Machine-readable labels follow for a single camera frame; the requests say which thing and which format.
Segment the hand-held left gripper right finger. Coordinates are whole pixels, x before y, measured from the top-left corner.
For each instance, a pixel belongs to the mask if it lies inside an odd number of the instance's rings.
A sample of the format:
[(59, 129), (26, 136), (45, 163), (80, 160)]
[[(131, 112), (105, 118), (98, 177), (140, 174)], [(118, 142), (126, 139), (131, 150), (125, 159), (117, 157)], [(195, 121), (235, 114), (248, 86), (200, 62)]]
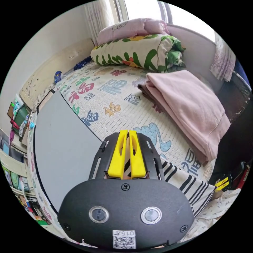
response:
[(138, 179), (146, 176), (142, 151), (136, 131), (129, 131), (131, 178)]

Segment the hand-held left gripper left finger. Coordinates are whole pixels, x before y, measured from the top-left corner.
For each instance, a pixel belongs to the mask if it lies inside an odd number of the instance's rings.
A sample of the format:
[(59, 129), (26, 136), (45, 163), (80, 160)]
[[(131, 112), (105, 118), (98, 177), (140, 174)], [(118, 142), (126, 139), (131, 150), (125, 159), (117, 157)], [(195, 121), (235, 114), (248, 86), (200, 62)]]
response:
[(123, 179), (126, 155), (127, 130), (119, 132), (107, 174), (110, 178)]

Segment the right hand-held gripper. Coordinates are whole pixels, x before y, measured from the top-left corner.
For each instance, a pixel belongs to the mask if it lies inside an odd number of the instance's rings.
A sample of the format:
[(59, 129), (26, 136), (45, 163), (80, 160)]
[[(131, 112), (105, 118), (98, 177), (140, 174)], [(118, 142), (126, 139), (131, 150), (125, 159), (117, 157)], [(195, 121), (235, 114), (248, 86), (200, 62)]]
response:
[(226, 192), (233, 188), (233, 176), (232, 173), (224, 174), (215, 184), (215, 193), (219, 191)]

